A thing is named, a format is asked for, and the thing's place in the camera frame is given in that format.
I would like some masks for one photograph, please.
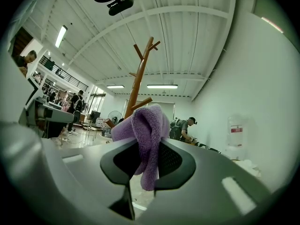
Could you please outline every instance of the railing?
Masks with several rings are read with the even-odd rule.
[[[42,64],[43,66],[45,66],[46,62],[49,59],[45,56],[42,57],[42,59],[39,61],[40,64]],[[63,80],[66,80],[67,82],[71,83],[72,85],[74,85],[75,87],[78,87],[79,89],[86,91],[88,86],[85,85],[84,83],[82,83],[81,81],[77,80],[76,78],[74,78],[73,76],[71,76],[69,73],[67,73],[66,71],[62,70],[60,67],[58,67],[55,63],[53,63],[53,67],[49,68],[46,67],[47,69],[49,69],[50,71],[54,72],[57,76],[61,77]]]

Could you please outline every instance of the purple towel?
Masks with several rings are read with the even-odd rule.
[[[161,137],[168,137],[170,122],[158,104],[141,107],[112,129],[112,140],[118,141],[135,137],[139,143],[141,164],[135,175],[143,173],[141,186],[147,191],[154,190],[158,178],[158,148]]]

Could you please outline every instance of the wooden coat rack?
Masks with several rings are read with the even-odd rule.
[[[136,74],[129,73],[129,75],[135,77],[135,80],[134,80],[134,83],[133,83],[133,86],[132,86],[132,90],[131,90],[131,93],[130,93],[130,98],[129,98],[129,101],[128,101],[128,105],[127,105],[127,109],[126,109],[126,113],[125,113],[124,119],[128,118],[129,116],[131,116],[133,114],[133,112],[134,112],[135,109],[137,109],[137,108],[139,108],[141,106],[144,106],[144,105],[146,105],[146,104],[148,104],[149,102],[152,101],[152,98],[149,97],[149,98],[143,100],[142,102],[136,104],[136,100],[137,100],[137,96],[139,94],[139,89],[140,89],[141,81],[142,81],[143,74],[144,74],[144,71],[145,71],[145,68],[146,68],[146,63],[147,63],[147,60],[148,60],[149,52],[152,49],[158,50],[156,48],[156,46],[158,44],[160,44],[160,41],[158,41],[157,43],[153,44],[153,39],[154,39],[153,37],[149,38],[149,41],[147,43],[147,46],[145,48],[145,52],[144,52],[143,55],[142,55],[140,49],[138,48],[138,46],[136,44],[134,44],[134,48],[135,48],[138,56],[140,57],[141,62],[140,62],[140,65],[139,65],[139,68],[138,68]],[[113,128],[115,126],[114,123],[110,119],[107,119],[105,122],[107,123],[107,125],[110,128]]]

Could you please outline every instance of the red label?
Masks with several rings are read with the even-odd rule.
[[[243,131],[243,128],[241,127],[241,128],[231,128],[231,132],[232,133],[240,133],[240,132],[242,132]]]

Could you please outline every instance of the electric fan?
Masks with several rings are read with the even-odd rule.
[[[118,121],[122,118],[122,114],[118,111],[112,111],[108,118],[113,122],[114,125],[118,124]]]

